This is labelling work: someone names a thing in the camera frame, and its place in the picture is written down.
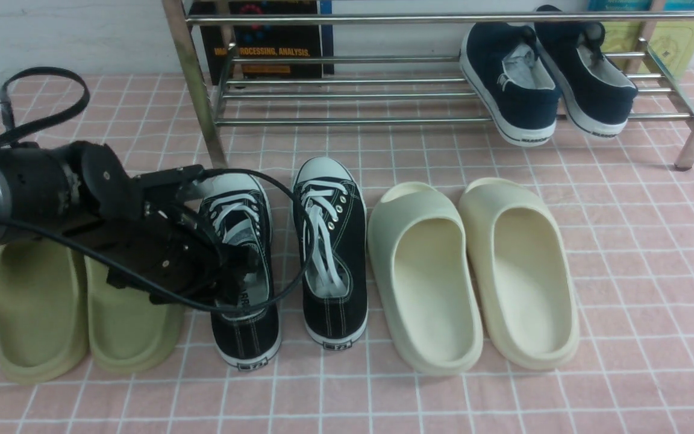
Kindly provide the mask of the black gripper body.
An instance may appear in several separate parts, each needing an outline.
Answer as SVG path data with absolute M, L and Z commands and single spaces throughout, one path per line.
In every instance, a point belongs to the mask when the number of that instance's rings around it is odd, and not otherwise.
M 225 241 L 186 204 L 206 198 L 217 175 L 201 165 L 135 177 L 121 166 L 92 170 L 80 187 L 84 220 L 62 234 L 88 257 L 104 258 L 111 286 L 145 291 L 153 303 L 236 303 L 261 253 Z

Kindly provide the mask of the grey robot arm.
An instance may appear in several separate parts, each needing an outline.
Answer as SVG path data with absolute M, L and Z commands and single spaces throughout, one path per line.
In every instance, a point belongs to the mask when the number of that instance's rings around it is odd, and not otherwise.
M 0 146 L 0 245 L 35 240 L 38 228 L 117 264 L 107 279 L 116 288 L 169 292 L 154 303 L 236 303 L 261 255 L 187 208 L 204 174 L 191 165 L 130 176 L 109 146 L 87 141 Z

